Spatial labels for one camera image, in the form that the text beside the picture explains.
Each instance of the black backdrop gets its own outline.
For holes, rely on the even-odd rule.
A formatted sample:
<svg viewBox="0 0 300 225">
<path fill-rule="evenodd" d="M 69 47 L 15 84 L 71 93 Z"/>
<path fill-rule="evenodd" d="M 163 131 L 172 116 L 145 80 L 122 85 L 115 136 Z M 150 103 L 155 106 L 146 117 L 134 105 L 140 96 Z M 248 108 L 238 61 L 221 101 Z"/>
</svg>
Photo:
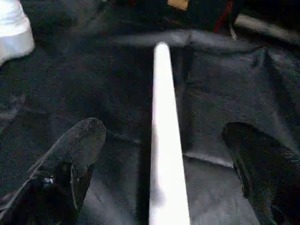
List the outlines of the black backdrop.
<svg viewBox="0 0 300 225">
<path fill-rule="evenodd" d="M 230 121 L 245 121 L 298 148 L 296 53 L 204 31 L 160 31 L 140 24 L 130 10 L 95 2 L 84 12 L 63 2 L 22 3 L 37 46 L 0 68 L 3 111 L 12 96 L 24 97 L 1 133 L 1 196 L 23 183 L 63 132 L 98 117 L 108 138 L 78 224 L 147 223 L 153 47 L 165 41 L 192 224 L 258 223 L 221 132 Z"/>
</svg>

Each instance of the black fabric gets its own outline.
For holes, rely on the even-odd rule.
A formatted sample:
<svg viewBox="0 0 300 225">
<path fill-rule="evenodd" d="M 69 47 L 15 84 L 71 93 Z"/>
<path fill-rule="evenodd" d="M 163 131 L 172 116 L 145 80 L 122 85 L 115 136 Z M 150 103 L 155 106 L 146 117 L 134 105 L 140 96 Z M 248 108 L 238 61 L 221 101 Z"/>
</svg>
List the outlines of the black fabric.
<svg viewBox="0 0 300 225">
<path fill-rule="evenodd" d="M 297 53 L 203 31 L 153 32 L 159 28 L 140 24 L 122 8 L 106 7 L 105 14 L 78 26 L 80 16 L 74 20 L 57 5 L 52 13 L 59 8 L 67 19 L 57 16 L 54 23 L 31 13 L 50 14 L 36 1 L 24 2 L 37 46 L 0 68 L 0 94 L 39 102 L 46 125 L 44 133 L 37 132 L 42 137 L 26 132 L 39 129 L 33 119 L 21 125 L 14 120 L 6 128 L 1 138 L 11 144 L 1 140 L 7 187 L 2 196 L 60 135 L 96 117 L 107 127 L 107 140 L 78 224 L 147 223 L 153 48 L 165 41 L 171 47 L 192 224 L 258 224 L 221 133 L 226 123 L 244 121 L 298 149 Z"/>
</svg>

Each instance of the white rod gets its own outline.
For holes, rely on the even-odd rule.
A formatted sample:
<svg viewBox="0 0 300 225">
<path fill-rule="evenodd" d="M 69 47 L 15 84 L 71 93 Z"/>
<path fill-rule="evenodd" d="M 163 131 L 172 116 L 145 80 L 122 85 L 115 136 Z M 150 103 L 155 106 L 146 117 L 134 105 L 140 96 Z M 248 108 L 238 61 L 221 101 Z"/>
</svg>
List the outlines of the white rod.
<svg viewBox="0 0 300 225">
<path fill-rule="evenodd" d="M 149 224 L 190 224 L 171 57 L 166 43 L 159 43 L 154 50 Z"/>
</svg>

